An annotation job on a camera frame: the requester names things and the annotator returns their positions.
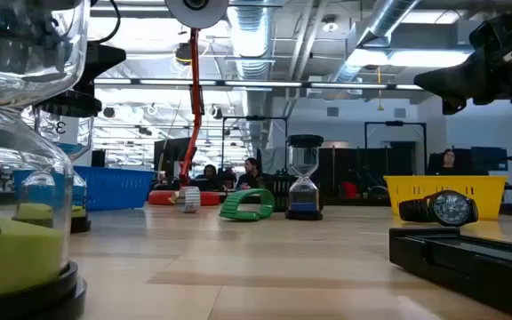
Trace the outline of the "black wristwatch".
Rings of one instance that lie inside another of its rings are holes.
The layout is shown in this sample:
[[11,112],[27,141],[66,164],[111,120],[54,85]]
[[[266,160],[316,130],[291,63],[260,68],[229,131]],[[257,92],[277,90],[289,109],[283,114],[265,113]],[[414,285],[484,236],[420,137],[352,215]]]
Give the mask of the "black wristwatch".
[[402,220],[438,223],[446,227],[461,227],[478,221],[476,202],[453,190],[443,190],[398,205]]

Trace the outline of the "blue sand hourglass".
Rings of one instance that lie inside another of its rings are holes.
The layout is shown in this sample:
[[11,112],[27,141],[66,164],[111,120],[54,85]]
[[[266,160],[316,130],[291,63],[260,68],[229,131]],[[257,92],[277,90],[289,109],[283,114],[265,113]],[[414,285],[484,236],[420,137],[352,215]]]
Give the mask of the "blue sand hourglass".
[[287,138],[288,165],[296,177],[290,186],[288,220],[321,220],[319,188],[311,177],[319,166],[319,149],[324,138],[315,134],[294,134]]

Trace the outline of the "person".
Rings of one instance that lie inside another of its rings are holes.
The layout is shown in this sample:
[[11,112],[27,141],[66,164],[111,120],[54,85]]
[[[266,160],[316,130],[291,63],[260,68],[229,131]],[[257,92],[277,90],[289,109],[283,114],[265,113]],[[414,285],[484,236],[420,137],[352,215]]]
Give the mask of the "person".
[[265,187],[264,178],[255,158],[249,157],[244,161],[244,170],[245,173],[238,178],[236,190]]
[[201,191],[221,191],[222,186],[220,183],[217,169],[214,165],[208,164],[204,167],[202,174],[195,177],[196,186]]
[[459,167],[456,165],[456,155],[451,149],[439,154],[431,154],[428,160],[427,175],[448,176],[488,176],[488,171]]

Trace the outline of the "dark desk monitor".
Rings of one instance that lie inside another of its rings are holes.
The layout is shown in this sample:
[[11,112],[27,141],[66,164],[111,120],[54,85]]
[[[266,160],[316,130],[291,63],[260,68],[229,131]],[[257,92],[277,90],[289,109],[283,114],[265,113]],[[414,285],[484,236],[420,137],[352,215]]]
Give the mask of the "dark desk monitor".
[[501,172],[508,169],[508,153],[505,148],[472,147],[473,168],[479,171]]

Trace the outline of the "red desk lamp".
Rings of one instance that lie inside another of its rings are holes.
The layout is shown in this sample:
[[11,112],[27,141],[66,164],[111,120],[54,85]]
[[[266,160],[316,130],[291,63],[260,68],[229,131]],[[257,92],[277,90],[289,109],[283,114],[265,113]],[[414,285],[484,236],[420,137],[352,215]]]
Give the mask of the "red desk lamp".
[[218,23],[225,15],[229,0],[164,0],[169,12],[179,23],[190,28],[189,47],[191,52],[190,71],[192,84],[189,86],[194,116],[193,131],[187,153],[180,164],[180,189],[189,186],[189,166],[196,150],[196,141],[202,125],[202,85],[200,83],[200,54],[198,40],[200,30]]

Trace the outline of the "yellow plastic basket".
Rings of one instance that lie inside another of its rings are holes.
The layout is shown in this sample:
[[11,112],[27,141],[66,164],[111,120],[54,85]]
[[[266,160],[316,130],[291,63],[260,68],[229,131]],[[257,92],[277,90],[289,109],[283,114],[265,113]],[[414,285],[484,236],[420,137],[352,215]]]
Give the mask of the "yellow plastic basket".
[[398,215],[403,201],[420,199],[443,190],[453,190],[476,203],[479,220],[497,220],[506,176],[413,175],[385,176],[392,211]]

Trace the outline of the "black computer monitor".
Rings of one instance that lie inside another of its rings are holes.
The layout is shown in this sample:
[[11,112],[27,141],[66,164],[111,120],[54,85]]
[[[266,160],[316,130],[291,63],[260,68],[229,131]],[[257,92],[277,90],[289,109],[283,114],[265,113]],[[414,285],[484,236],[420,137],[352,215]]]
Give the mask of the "black computer monitor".
[[165,176],[178,177],[179,163],[184,161],[190,138],[159,140],[154,143],[154,171]]

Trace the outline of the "blue plastic basket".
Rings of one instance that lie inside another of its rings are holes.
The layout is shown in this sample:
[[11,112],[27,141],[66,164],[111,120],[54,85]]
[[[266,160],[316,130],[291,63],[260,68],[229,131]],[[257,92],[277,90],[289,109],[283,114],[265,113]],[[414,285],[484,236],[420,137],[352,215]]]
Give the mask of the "blue plastic basket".
[[[67,195],[64,171],[53,168],[50,172],[43,172],[44,178],[51,175],[51,186],[40,185],[36,181],[32,186],[28,177],[33,172],[31,169],[12,172],[17,200],[46,204],[60,212],[64,207],[64,196]],[[86,193],[73,186],[71,204],[83,204],[88,212],[141,208],[154,178],[152,172],[89,166],[74,166],[72,173],[86,183]]]

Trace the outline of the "black plastic basket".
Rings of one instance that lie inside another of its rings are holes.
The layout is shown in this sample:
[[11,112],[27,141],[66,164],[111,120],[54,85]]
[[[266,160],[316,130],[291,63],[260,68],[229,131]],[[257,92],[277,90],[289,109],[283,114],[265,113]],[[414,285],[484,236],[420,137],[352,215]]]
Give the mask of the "black plastic basket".
[[264,175],[265,189],[275,198],[274,212],[288,220],[321,220],[324,206],[319,186],[311,177]]

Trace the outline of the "black metal frame stand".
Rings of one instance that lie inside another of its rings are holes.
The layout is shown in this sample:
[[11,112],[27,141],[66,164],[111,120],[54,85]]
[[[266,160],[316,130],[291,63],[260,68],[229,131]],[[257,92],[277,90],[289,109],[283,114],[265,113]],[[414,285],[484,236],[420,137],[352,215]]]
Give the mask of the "black metal frame stand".
[[423,140],[423,162],[424,162],[424,174],[428,173],[428,129],[427,124],[422,122],[404,122],[400,120],[391,121],[369,121],[364,122],[364,150],[368,153],[368,126],[369,125],[384,125],[388,127],[399,127],[399,126],[420,126],[422,130]]

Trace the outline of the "smooth silver ventilation duct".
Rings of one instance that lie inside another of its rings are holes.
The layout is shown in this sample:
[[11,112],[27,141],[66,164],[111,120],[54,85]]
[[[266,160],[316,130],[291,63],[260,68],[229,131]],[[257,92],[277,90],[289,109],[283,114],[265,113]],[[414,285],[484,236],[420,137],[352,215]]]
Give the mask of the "smooth silver ventilation duct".
[[420,0],[377,0],[369,17],[354,22],[346,38],[347,57],[331,75],[330,82],[351,82],[366,65],[373,50],[387,49],[392,33]]

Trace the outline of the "corrugated silver ventilation duct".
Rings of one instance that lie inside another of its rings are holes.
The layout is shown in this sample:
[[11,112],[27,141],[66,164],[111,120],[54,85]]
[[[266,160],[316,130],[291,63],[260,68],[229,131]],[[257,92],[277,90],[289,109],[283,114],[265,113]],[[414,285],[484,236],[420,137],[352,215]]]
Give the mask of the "corrugated silver ventilation duct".
[[[264,6],[268,0],[239,0],[231,5],[227,15],[230,23],[230,41],[236,62],[238,78],[244,81],[263,82],[271,77],[270,36],[272,11]],[[265,88],[248,88],[243,96],[246,116],[271,116],[270,92]],[[268,144],[270,120],[248,121],[248,141],[254,149],[264,149]]]

